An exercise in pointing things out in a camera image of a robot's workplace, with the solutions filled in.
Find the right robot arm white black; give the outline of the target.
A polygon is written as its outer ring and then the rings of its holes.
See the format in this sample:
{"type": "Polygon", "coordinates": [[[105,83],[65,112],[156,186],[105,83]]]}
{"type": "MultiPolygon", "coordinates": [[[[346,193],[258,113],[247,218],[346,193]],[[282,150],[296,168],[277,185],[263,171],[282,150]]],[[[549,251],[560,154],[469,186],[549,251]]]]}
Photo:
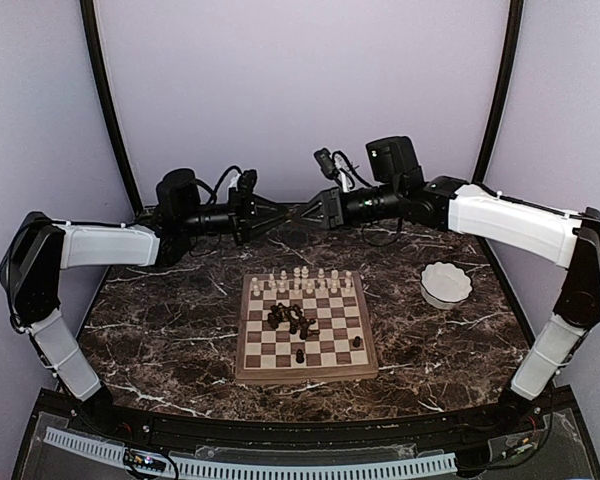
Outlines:
{"type": "Polygon", "coordinates": [[[400,174],[371,188],[343,192],[332,188],[300,206],[297,222],[326,230],[402,219],[440,231],[495,240],[533,253],[566,269],[551,316],[513,375],[508,396],[490,413],[501,434],[514,432],[538,397],[600,323],[600,212],[583,213],[532,204],[482,185],[440,176],[426,182],[400,174]]]}

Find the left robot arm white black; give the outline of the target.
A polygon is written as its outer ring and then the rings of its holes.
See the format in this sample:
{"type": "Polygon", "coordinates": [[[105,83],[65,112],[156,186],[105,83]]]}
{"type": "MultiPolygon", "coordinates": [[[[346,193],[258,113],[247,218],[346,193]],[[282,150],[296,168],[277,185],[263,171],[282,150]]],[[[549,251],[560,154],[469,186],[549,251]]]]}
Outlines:
{"type": "Polygon", "coordinates": [[[100,436],[121,427],[120,412],[101,397],[106,388],[66,326],[59,277],[77,267],[167,267],[191,252],[200,237],[229,235],[238,245],[284,222],[288,209],[255,194],[255,170],[238,173],[228,199],[189,168],[168,172],[156,186],[158,204],[132,223],[55,220],[27,214],[0,263],[9,320],[26,334],[69,394],[83,405],[81,417],[100,436]]]}

